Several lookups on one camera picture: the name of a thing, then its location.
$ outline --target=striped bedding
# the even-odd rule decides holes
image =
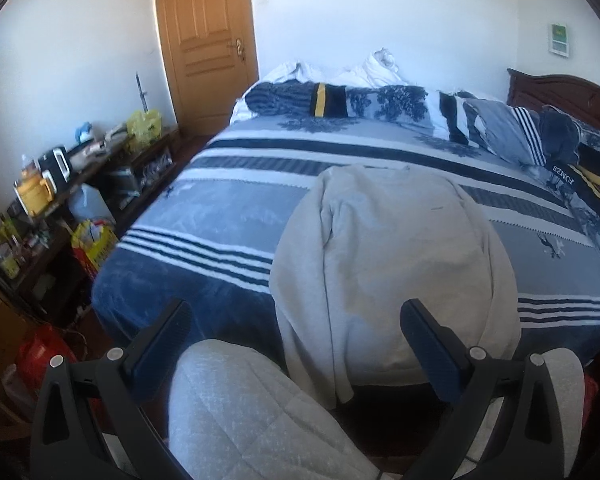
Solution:
[[[93,288],[120,344],[173,298],[194,307],[191,343],[250,346],[285,368],[269,271],[286,221],[330,166],[414,164],[482,207],[516,273],[518,352],[600,350],[600,258],[561,200],[486,150],[417,126],[363,119],[258,117],[211,140],[122,238]]]

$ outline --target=white duvet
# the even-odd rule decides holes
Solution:
[[[385,48],[369,54],[362,65],[342,70],[328,70],[302,60],[288,61],[269,72],[236,101],[229,124],[257,117],[256,113],[249,110],[244,100],[244,96],[251,91],[251,88],[263,82],[283,83],[291,79],[296,79],[301,83],[326,83],[357,88],[382,88],[387,85],[411,84],[398,74],[394,56]]]

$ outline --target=plastic bottle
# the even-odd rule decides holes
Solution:
[[[6,230],[6,233],[9,237],[9,239],[11,239],[11,237],[15,237],[16,240],[18,241],[18,243],[22,243],[22,237],[20,236],[20,233],[18,232],[18,230],[16,229],[16,226],[13,224],[13,220],[11,220],[10,217],[5,217],[2,213],[0,213],[0,220],[2,220],[2,225],[4,225],[4,228]]]
[[[9,237],[7,236],[7,229],[4,224],[0,224],[0,241],[1,242],[9,242]]]
[[[22,155],[22,179],[27,180],[38,172],[35,161],[27,155]]]

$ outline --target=red bag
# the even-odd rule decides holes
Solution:
[[[38,398],[42,387],[46,367],[55,355],[64,356],[71,363],[78,361],[58,330],[49,324],[40,326],[33,337],[18,348],[16,357],[18,375],[35,398]]]
[[[584,428],[589,420],[593,401],[596,399],[600,387],[596,380],[584,372],[584,406],[582,407],[582,427]]]

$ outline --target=blue item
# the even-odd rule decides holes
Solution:
[[[91,123],[84,123],[80,128],[75,129],[75,142],[81,144],[87,140],[93,139],[91,134]]]

